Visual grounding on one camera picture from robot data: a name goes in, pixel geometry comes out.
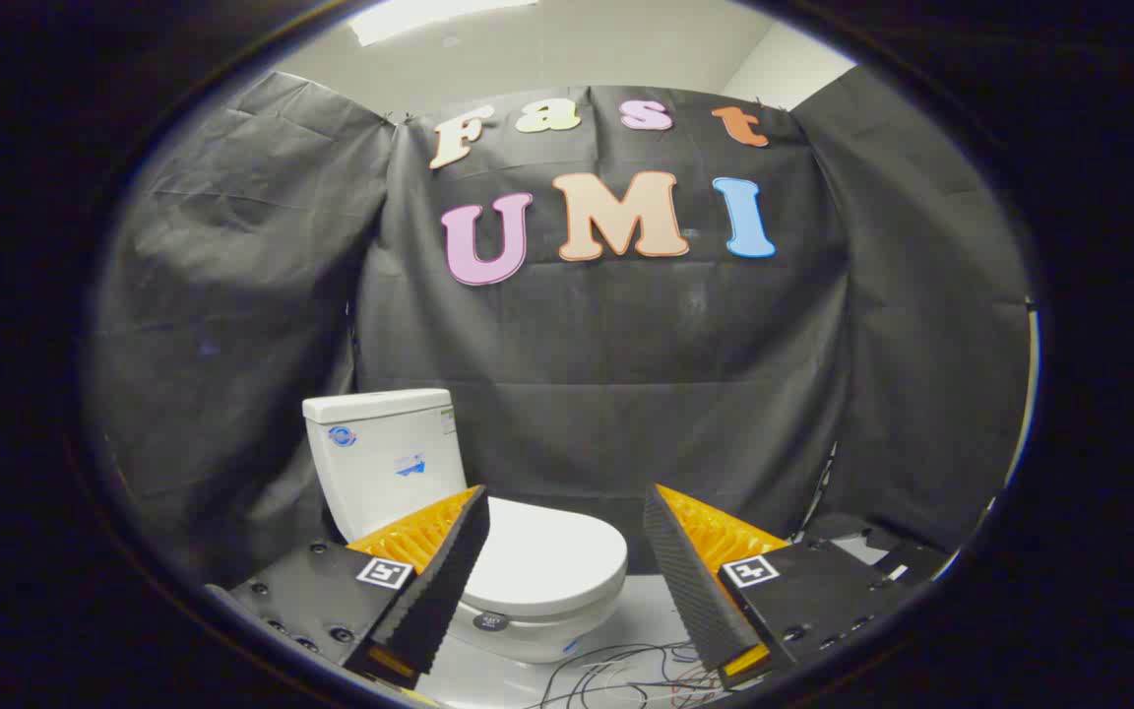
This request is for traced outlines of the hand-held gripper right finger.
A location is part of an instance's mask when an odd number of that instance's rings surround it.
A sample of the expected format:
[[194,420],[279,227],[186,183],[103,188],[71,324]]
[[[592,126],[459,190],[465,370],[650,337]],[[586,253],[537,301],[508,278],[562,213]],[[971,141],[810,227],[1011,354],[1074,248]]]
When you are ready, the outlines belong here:
[[725,689],[829,655],[909,597],[838,545],[785,542],[670,487],[648,490],[643,525],[699,662]]

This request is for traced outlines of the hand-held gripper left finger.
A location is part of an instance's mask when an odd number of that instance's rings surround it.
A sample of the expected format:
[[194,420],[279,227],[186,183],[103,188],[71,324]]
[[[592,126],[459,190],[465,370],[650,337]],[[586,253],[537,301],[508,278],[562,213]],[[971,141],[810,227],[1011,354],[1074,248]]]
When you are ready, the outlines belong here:
[[435,662],[489,530],[486,487],[469,487],[359,542],[310,540],[206,591],[303,661],[413,690]]

